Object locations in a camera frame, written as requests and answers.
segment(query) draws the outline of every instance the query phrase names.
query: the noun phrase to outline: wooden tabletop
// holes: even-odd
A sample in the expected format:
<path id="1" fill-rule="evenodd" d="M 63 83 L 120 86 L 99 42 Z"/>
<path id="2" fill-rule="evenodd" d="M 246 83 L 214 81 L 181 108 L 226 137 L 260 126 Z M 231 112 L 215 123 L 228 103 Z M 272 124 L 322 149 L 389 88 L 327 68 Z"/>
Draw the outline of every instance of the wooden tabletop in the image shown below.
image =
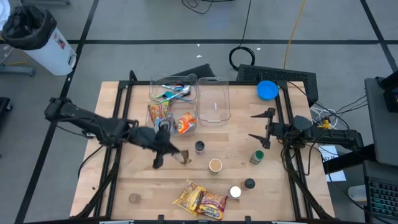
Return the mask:
<path id="1" fill-rule="evenodd" d="M 118 82 L 103 82 L 98 97 L 95 113 L 111 117 L 116 99 Z M 137 119 L 145 125 L 147 104 L 150 102 L 149 86 L 133 86 L 129 119 Z M 296 87 L 289 85 L 289 95 L 294 115 L 302 115 L 311 119 L 306 96 Z M 192 163 L 181 166 L 172 157 L 167 156 L 159 170 L 152 168 L 155 154 L 150 150 L 142 150 L 132 144 L 125 144 L 121 157 L 118 183 L 116 187 L 112 219 L 155 220 L 160 214 L 166 220 L 208 219 L 200 215 L 195 218 L 172 202 L 179 198 L 190 179 L 207 188 L 214 194 L 226 195 L 233 185 L 239 185 L 247 178 L 256 181 L 256 187 L 243 191 L 239 200 L 227 199 L 223 220 L 244 220 L 250 215 L 252 220 L 294 220 L 289 180 L 280 158 L 282 146 L 275 137 L 271 139 L 271 148 L 265 150 L 258 140 L 249 137 L 248 133 L 265 135 L 267 119 L 251 118 L 263 113 L 268 107 L 276 108 L 275 101 L 262 101 L 257 97 L 256 86 L 229 86 L 229 104 L 231 118 L 224 126 L 202 126 L 198 123 L 193 135 L 174 136 L 172 142 L 179 149 L 188 149 Z M 284 117 L 287 121 L 284 100 L 282 100 Z M 195 153 L 195 142 L 205 143 L 202 155 Z M 85 157 L 90 155 L 98 142 L 89 140 Z M 308 163 L 308 148 L 302 149 L 302 160 L 305 172 Z M 249 163 L 249 158 L 256 150 L 265 152 L 265 159 L 258 165 Z M 81 170 L 80 179 L 70 215 L 76 215 L 88 203 L 98 188 L 105 150 L 90 159 Z M 318 203 L 334 216 L 330 194 L 323 172 L 319 152 L 312 151 L 311 173 L 307 177 L 308 188 Z M 223 168 L 218 175 L 208 172 L 211 159 L 220 159 Z M 301 191 L 297 188 L 300 210 L 305 217 L 305 207 Z M 130 194 L 139 194 L 139 203 L 130 203 Z M 101 214 L 104 215 L 108 192 L 104 194 Z"/>

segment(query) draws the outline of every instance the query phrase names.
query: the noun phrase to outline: clear plastic container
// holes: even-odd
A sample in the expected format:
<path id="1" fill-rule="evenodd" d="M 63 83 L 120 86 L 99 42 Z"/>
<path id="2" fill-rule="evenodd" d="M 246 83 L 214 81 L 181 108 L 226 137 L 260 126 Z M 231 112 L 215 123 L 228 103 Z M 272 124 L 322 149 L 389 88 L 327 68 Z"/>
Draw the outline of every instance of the clear plastic container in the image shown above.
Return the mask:
<path id="1" fill-rule="evenodd" d="M 175 91 L 175 87 L 183 85 L 190 86 L 190 93 L 188 95 L 178 95 L 185 99 L 186 101 L 194 101 L 197 98 L 198 93 L 198 78 L 195 74 L 190 74 L 187 76 L 170 76 L 160 78 L 159 75 L 151 78 L 150 87 L 149 87 L 149 99 L 153 101 L 162 101 L 164 98 L 162 97 L 166 91 L 171 93 L 178 93 Z M 184 102 L 178 98 L 173 101 Z"/>
<path id="2" fill-rule="evenodd" d="M 231 117 L 229 82 L 224 78 L 198 80 L 198 119 L 205 126 L 225 125 Z"/>
<path id="3" fill-rule="evenodd" d="M 153 105 L 159 103 L 158 101 L 151 101 L 149 105 Z M 192 103 L 186 103 L 186 102 L 170 102 L 169 104 L 169 111 L 172 114 L 172 122 L 178 120 L 179 118 L 181 118 L 182 116 L 184 116 L 186 113 L 190 113 L 195 119 L 197 119 L 197 104 L 196 102 L 192 102 Z M 149 113 L 149 109 L 147 109 L 147 116 L 146 116 L 146 122 L 145 122 L 147 127 L 153 128 L 154 127 L 154 123 L 152 122 L 151 118 L 150 118 L 150 113 Z M 181 135 L 187 135 L 188 133 L 192 133 L 195 128 L 196 128 L 197 124 L 195 123 L 194 126 L 192 126 L 190 129 L 188 129 L 187 132 L 181 134 Z M 171 134 L 176 134 L 176 135 L 180 135 L 180 133 L 178 133 L 178 131 L 174 128 L 174 123 L 172 123 L 172 127 L 170 129 L 170 133 Z"/>

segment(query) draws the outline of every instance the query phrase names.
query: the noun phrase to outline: blue plastic lid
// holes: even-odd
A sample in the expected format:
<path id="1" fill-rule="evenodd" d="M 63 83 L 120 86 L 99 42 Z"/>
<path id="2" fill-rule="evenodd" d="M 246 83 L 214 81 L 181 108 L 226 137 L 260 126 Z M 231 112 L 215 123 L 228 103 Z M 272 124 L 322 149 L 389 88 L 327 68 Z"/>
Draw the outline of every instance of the blue plastic lid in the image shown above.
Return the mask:
<path id="1" fill-rule="evenodd" d="M 257 85 L 257 94 L 262 100 L 272 100 L 278 93 L 278 86 L 272 81 L 261 81 Z"/>

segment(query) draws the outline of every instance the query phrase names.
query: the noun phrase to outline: black keyboard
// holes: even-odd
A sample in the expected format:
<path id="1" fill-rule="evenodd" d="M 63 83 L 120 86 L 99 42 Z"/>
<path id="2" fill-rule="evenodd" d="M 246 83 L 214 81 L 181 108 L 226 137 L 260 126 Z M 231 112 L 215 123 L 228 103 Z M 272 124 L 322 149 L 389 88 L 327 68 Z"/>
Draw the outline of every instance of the black keyboard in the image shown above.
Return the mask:
<path id="1" fill-rule="evenodd" d="M 368 180 L 368 187 L 372 213 L 398 220 L 398 185 Z"/>

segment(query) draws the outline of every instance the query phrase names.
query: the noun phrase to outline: candy wrapper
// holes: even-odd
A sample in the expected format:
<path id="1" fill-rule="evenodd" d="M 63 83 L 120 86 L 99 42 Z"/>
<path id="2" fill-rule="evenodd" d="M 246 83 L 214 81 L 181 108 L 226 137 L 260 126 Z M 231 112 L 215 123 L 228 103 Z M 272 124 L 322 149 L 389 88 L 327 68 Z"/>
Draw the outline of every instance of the candy wrapper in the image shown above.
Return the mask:
<path id="1" fill-rule="evenodd" d="M 148 105 L 150 119 L 155 124 L 156 119 L 163 119 L 168 117 L 171 113 L 169 111 L 169 102 L 165 101 L 159 104 Z"/>
<path id="2" fill-rule="evenodd" d="M 175 200 L 173 204 L 182 207 L 196 217 L 198 215 L 196 209 L 205 191 L 206 189 L 204 187 L 195 184 L 191 180 L 187 180 L 187 188 L 185 188 L 180 198 Z"/>
<path id="3" fill-rule="evenodd" d="M 178 133 L 186 133 L 190 128 L 196 125 L 196 119 L 188 112 L 175 121 L 175 129 Z"/>
<path id="4" fill-rule="evenodd" d="M 205 192 L 197 212 L 199 214 L 207 215 L 211 218 L 221 220 L 224 215 L 227 196 L 220 196 L 210 192 Z"/>

